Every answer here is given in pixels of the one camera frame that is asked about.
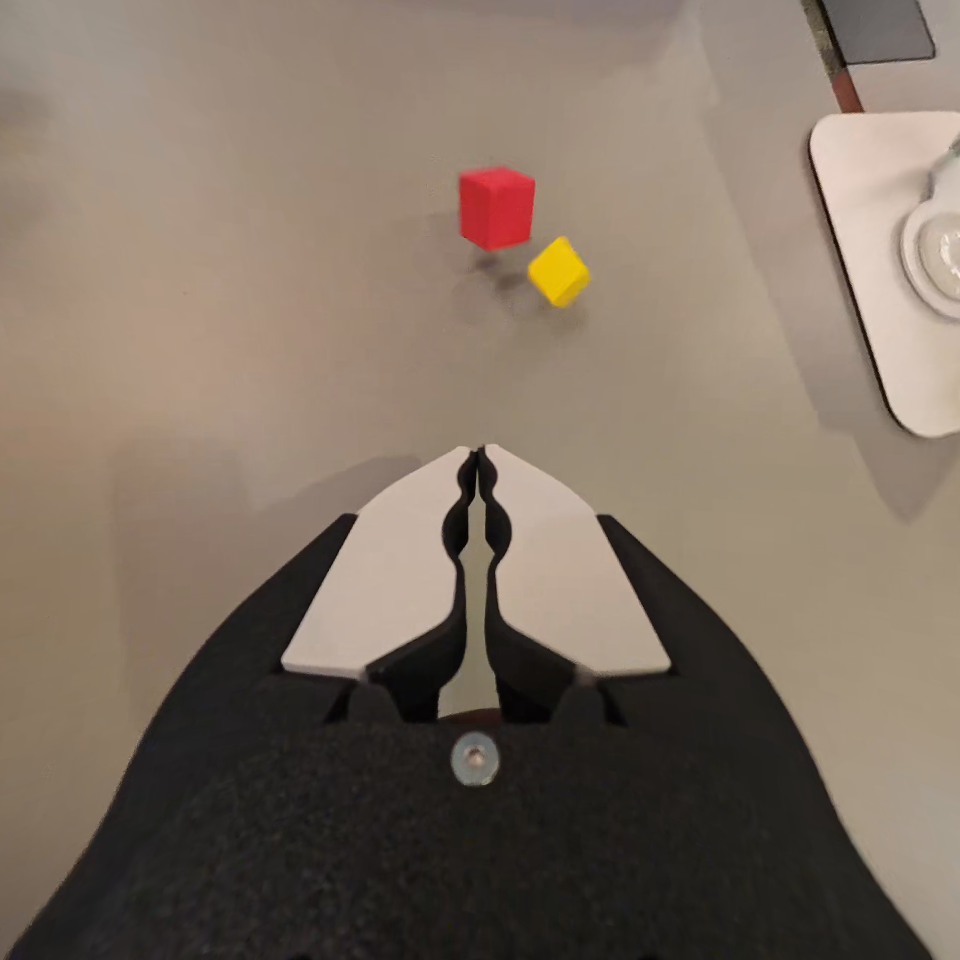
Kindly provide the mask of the yellow wooden cube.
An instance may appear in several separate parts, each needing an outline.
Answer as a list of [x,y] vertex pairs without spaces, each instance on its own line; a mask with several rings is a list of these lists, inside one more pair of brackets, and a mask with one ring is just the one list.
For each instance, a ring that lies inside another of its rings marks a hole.
[[527,279],[549,306],[572,306],[592,282],[592,274],[567,236],[559,236],[527,267]]

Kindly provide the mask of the white folding stand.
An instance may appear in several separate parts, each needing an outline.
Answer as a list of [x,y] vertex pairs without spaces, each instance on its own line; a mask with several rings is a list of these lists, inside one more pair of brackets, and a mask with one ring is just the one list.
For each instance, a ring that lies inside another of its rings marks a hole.
[[824,212],[884,401],[923,439],[959,429],[958,111],[825,116]]

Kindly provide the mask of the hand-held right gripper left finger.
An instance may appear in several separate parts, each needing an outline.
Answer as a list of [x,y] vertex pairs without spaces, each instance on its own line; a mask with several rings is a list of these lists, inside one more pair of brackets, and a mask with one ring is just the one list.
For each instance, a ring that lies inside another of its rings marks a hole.
[[385,690],[405,721],[436,721],[467,646],[465,571],[477,453],[456,446],[351,517],[281,656],[284,674]]

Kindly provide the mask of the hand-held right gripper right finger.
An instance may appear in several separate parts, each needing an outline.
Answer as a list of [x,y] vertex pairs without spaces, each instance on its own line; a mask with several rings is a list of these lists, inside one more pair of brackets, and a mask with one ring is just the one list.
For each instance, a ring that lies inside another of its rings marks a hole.
[[671,660],[598,513],[498,444],[477,453],[484,635],[501,714],[547,721],[572,687],[665,675]]

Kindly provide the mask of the red wooden cube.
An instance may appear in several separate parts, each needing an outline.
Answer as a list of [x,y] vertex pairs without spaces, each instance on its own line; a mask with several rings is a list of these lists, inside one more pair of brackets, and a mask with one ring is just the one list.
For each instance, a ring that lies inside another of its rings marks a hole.
[[495,253],[531,239],[536,180],[508,167],[459,174],[459,227],[462,238]]

